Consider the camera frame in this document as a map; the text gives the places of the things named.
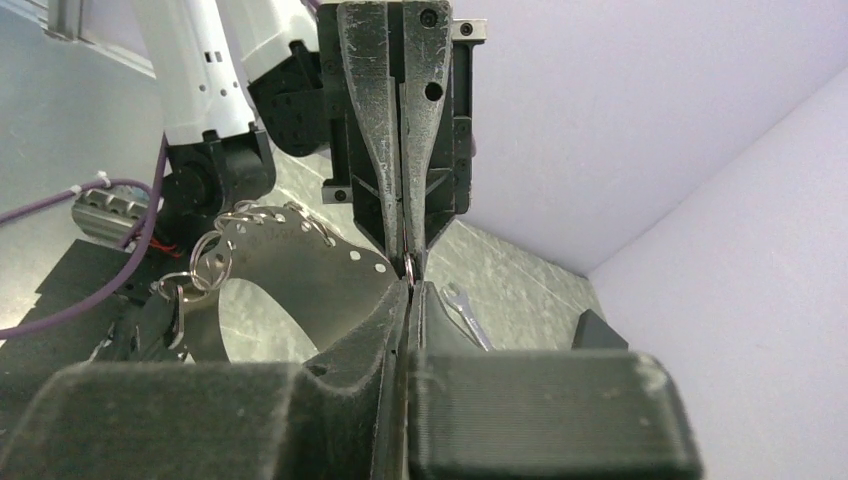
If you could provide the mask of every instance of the metal tool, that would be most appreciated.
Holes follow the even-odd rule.
[[[448,306],[462,316],[462,321],[465,322],[465,325],[471,331],[471,335],[474,336],[477,345],[487,352],[494,350],[488,335],[486,335],[480,323],[477,322],[474,311],[471,310],[471,300],[468,299],[468,294],[465,293],[465,290],[451,282],[447,287],[442,288],[442,298],[444,298]]]

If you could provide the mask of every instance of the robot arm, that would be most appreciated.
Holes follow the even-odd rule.
[[[304,142],[308,135],[287,131],[281,118],[297,122],[304,116],[277,113],[275,99],[292,88],[320,94],[310,11],[298,0],[221,4],[244,52],[250,92],[271,140],[293,155],[314,152],[326,141]],[[257,126],[239,84],[216,2],[134,0],[133,8],[159,84],[170,145],[172,173],[163,186],[157,235],[190,249],[217,214],[271,191],[276,169],[269,134]],[[314,62],[308,74],[304,58]]]

